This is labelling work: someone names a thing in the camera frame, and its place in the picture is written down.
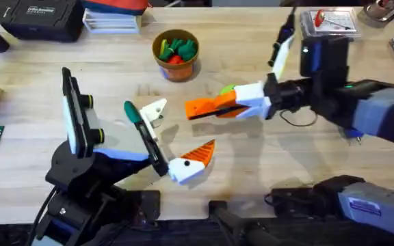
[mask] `brown cup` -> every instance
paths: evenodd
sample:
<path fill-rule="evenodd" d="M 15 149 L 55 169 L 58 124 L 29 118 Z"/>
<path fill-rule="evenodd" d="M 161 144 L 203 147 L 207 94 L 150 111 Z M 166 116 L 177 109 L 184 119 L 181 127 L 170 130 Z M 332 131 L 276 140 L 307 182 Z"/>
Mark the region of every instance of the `brown cup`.
<path fill-rule="evenodd" d="M 171 44 L 173 39 L 175 38 L 182 39 L 184 41 L 186 40 L 194 41 L 197 50 L 196 55 L 193 58 L 191 58 L 189 61 L 184 62 L 182 64 L 169 64 L 164 61 L 161 61 L 158 57 L 161 52 L 162 40 L 166 39 L 167 42 Z M 161 68 L 162 75 L 166 79 L 175 82 L 185 81 L 191 77 L 193 72 L 193 65 L 198 57 L 198 48 L 199 45 L 197 38 L 194 37 L 194 35 L 192 35 L 190 32 L 181 29 L 172 29 L 159 34 L 155 38 L 155 41 L 153 41 L 153 45 L 152 45 L 153 56 L 155 57 L 156 62 L 159 64 L 159 67 Z"/>

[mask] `colorful toys in cup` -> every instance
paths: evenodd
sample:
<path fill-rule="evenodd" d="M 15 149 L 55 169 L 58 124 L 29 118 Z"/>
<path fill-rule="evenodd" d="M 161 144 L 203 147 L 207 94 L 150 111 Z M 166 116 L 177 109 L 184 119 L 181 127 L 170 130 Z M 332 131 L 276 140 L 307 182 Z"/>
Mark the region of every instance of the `colorful toys in cup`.
<path fill-rule="evenodd" d="M 162 40 L 161 54 L 159 59 L 169 64 L 182 64 L 192 59 L 197 53 L 194 41 L 173 39 L 171 44 L 167 40 Z"/>

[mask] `blue label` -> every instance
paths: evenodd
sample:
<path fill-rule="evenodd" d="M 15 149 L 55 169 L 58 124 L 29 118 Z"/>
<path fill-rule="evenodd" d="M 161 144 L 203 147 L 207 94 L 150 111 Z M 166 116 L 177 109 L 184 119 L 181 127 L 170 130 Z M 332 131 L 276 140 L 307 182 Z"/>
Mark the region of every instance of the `blue label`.
<path fill-rule="evenodd" d="M 380 207 L 373 202 L 368 202 L 361 199 L 356 199 L 349 197 L 349 205 L 352 209 L 363 211 L 366 213 L 371 213 L 372 215 L 381 216 L 381 209 Z"/>

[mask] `black box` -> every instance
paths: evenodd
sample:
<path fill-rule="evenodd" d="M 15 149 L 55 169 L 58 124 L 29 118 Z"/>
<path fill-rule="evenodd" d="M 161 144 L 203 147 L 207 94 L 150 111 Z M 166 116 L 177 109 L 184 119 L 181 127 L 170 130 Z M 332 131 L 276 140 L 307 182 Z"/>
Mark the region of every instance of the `black box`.
<path fill-rule="evenodd" d="M 75 42 L 83 13 L 79 0 L 18 0 L 7 8 L 1 25 L 21 40 Z"/>

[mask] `wooden table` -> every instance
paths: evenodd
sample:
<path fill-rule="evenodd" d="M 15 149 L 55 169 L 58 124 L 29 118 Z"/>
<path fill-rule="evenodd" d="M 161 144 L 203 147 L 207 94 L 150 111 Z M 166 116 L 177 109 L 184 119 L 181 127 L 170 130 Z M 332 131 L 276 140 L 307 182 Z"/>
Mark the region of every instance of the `wooden table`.
<path fill-rule="evenodd" d="M 324 119 L 298 128 L 278 116 L 270 121 L 205 118 L 187 121 L 183 103 L 215 96 L 225 85 L 253 83 L 270 71 L 267 60 L 289 8 L 148 9 L 139 35 L 91 35 L 77 43 L 22 42 L 4 36 L 12 48 L 0 54 L 0 223 L 31 223 L 51 189 L 44 181 L 51 155 L 66 138 L 62 119 L 62 76 L 66 66 L 81 91 L 92 94 L 101 119 L 123 119 L 126 99 L 142 106 L 168 99 L 168 113 L 158 128 L 169 155 L 180 155 L 216 139 L 206 172 L 179 186 L 150 168 L 120 183 L 128 189 L 161 191 L 161 219 L 207 216 L 209 200 L 228 200 L 241 216 L 270 216 L 263 196 L 274 187 L 311 185 L 332 176 L 361 176 L 394 189 L 394 144 L 364 137 L 349 145 Z M 371 78 L 394 83 L 394 54 L 388 45 L 394 23 L 384 29 L 361 25 L 363 38 L 350 48 L 353 81 Z M 172 83 L 159 72 L 151 43 L 167 29 L 192 32 L 200 42 L 198 75 Z M 281 81 L 299 78 L 300 28 Z M 309 122 L 302 109 L 291 119 Z"/>

